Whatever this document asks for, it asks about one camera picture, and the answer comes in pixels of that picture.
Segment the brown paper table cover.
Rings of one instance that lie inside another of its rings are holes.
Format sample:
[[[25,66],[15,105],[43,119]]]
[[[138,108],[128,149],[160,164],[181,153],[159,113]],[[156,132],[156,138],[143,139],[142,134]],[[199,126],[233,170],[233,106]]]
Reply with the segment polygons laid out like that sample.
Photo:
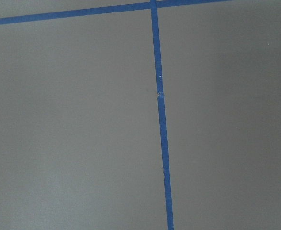
[[[174,229],[281,230],[281,0],[157,11]],[[150,9],[0,25],[0,230],[165,229]]]

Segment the long blue tape strip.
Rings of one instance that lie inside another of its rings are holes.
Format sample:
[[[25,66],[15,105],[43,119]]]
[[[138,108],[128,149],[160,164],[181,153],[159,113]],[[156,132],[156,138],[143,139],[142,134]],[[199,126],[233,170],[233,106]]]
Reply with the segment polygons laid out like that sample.
[[[165,97],[164,97],[164,89],[163,89],[163,74],[162,74],[162,59],[161,59],[161,49],[160,49],[158,11],[157,11],[157,2],[155,0],[150,1],[150,11],[151,11],[153,47],[154,47],[154,61],[155,61],[155,73],[156,73],[156,86],[157,86],[157,105],[158,105],[159,128],[160,128],[160,139],[161,139],[162,166],[163,166],[163,175],[164,175],[166,220],[167,220],[167,229],[173,230],[174,229],[174,219],[173,219],[173,205],[172,205],[172,193],[171,193],[167,121],[166,121]]]

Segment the crossing blue tape strip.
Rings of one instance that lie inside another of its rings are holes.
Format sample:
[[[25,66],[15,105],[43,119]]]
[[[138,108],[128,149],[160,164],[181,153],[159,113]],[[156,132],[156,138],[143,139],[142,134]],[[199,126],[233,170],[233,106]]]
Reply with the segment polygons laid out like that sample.
[[[186,5],[207,4],[207,3],[215,3],[215,2],[217,2],[217,0],[160,0],[160,1],[156,1],[155,3],[141,2],[141,3],[131,3],[131,4],[124,4],[124,5],[114,5],[114,6],[88,8],[88,9],[46,12],[46,13],[39,13],[39,14],[0,18],[0,25],[98,15],[98,14],[108,14],[108,13],[117,13],[117,12],[149,10],[151,9],[152,5],[155,5],[155,7],[158,9],[158,8],[168,8],[168,7],[177,7],[177,6],[186,6]]]

